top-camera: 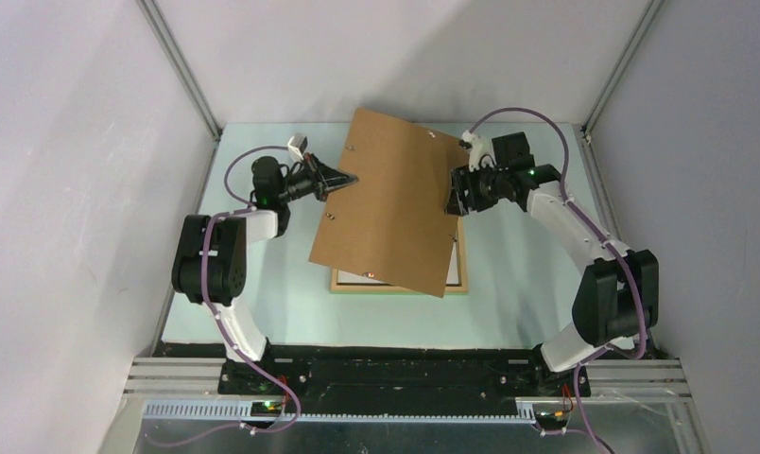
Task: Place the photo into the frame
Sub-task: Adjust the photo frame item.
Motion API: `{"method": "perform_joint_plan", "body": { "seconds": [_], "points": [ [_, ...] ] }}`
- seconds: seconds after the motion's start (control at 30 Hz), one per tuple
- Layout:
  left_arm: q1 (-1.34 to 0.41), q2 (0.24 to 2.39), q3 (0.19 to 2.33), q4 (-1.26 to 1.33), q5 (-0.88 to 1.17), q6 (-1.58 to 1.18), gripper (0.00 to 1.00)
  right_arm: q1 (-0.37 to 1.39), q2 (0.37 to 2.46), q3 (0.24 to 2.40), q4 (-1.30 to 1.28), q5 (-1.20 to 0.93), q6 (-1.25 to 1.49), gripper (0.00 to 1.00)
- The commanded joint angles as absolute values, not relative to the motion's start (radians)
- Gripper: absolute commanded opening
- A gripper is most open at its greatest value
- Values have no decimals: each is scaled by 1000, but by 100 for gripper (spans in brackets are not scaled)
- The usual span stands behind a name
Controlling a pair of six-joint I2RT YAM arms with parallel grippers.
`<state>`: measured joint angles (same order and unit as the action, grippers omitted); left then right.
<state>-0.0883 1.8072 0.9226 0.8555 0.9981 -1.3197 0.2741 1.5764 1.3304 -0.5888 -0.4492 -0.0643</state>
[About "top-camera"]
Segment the brown backing board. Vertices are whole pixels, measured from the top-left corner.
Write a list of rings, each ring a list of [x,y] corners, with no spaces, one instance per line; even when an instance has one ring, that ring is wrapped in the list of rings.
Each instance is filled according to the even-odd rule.
[[[443,297],[458,231],[450,174],[467,162],[454,135],[356,109],[338,168],[358,181],[329,195],[310,261]]]

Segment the seaside landscape photo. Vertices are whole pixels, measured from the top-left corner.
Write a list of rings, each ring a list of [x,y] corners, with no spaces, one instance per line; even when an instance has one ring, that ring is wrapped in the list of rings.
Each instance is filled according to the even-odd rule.
[[[461,250],[460,243],[455,242],[451,254],[450,267],[448,269],[445,288],[449,291],[463,288],[465,272],[461,269]],[[346,271],[332,270],[331,291],[353,291],[363,287],[379,287],[383,291],[404,291],[403,288],[392,286],[388,283],[376,280],[372,273],[366,275],[356,275]]]

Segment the wooden picture frame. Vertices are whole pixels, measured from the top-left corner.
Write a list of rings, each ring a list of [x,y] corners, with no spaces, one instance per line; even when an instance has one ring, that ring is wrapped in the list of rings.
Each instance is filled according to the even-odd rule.
[[[457,231],[452,238],[453,250],[444,292],[445,294],[464,294],[468,292],[469,277],[464,257],[465,245],[463,221],[460,219],[458,220]],[[336,269],[332,269],[329,289],[331,293],[415,293],[414,290],[393,286],[376,280],[374,274],[371,272],[357,275]]]

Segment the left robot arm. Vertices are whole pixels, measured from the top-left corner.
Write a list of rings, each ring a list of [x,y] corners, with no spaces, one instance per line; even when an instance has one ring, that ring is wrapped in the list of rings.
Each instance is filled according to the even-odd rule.
[[[248,310],[238,308],[248,277],[248,247],[285,234],[291,202],[308,196],[326,201],[330,194],[359,179],[308,152],[291,166],[262,156],[250,170],[252,192],[245,208],[184,219],[171,283],[175,292],[211,311],[227,358],[247,362],[241,380],[254,393],[262,394],[276,386],[278,369],[262,358],[268,349],[267,336]]]

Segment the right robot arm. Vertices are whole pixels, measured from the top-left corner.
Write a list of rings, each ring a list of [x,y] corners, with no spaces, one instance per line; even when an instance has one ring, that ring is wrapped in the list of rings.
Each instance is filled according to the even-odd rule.
[[[446,213],[464,217],[510,201],[559,241],[581,275],[570,323],[537,349],[542,361],[528,371],[532,389],[556,393],[567,370],[626,338],[635,341],[629,356],[642,356],[658,318],[657,257],[633,250],[591,219],[561,173],[536,164],[524,133],[486,141],[465,131],[458,144],[469,161],[450,173]]]

